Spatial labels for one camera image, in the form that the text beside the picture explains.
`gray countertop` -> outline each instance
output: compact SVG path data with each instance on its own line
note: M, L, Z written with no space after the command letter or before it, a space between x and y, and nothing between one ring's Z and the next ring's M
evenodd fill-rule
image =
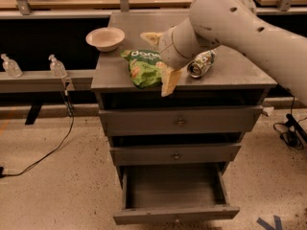
M180 23L188 16L188 11L138 11L114 13L109 27L123 30L126 37L115 51L101 53L92 82L93 91L155 91L158 87L140 90L136 88L129 73L129 63L120 57L123 50L152 49L141 39L145 32L164 32ZM200 79L193 79L182 69L177 90L240 89L273 87L276 81L259 69L249 59L225 46L217 48L218 57L209 71Z

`electrical outlet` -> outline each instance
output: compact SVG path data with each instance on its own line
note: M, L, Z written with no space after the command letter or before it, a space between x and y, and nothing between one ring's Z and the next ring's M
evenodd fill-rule
M65 90L67 91L75 90L75 86L71 78L64 78L61 81L63 82Z

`soda can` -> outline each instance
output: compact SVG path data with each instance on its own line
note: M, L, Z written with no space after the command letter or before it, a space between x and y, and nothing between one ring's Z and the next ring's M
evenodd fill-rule
M192 78L201 78L212 66L217 52L215 50L200 53L187 65L187 71Z

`pump bottle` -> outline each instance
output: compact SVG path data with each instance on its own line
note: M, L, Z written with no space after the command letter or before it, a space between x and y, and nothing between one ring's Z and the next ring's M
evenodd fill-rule
M67 76L67 72L63 63L55 58L55 55L50 55L49 60L50 63L50 70L52 71L53 75L57 79L62 79Z
M15 60L10 59L6 54L2 54L1 59L3 59L3 68L6 70L8 75L11 77L19 77L22 75L22 71Z

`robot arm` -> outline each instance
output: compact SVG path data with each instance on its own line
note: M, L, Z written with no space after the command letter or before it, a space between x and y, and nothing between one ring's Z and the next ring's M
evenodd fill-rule
M307 104L307 38L261 20L248 0L194 0L189 18L163 33L158 50L179 69L220 45L242 53Z

